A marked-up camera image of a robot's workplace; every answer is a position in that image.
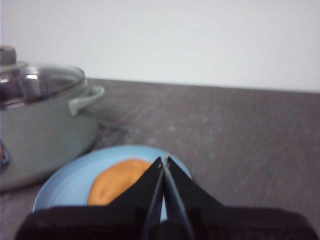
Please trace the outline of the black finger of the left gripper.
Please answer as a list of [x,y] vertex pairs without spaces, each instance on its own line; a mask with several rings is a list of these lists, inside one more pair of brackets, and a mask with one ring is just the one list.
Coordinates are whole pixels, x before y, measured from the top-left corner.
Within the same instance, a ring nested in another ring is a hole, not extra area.
[[164,164],[167,217],[194,240],[318,240],[301,214],[280,208],[227,206],[199,187],[171,158]]
[[105,206],[57,206],[29,214],[17,240],[139,240],[160,222],[163,163]]

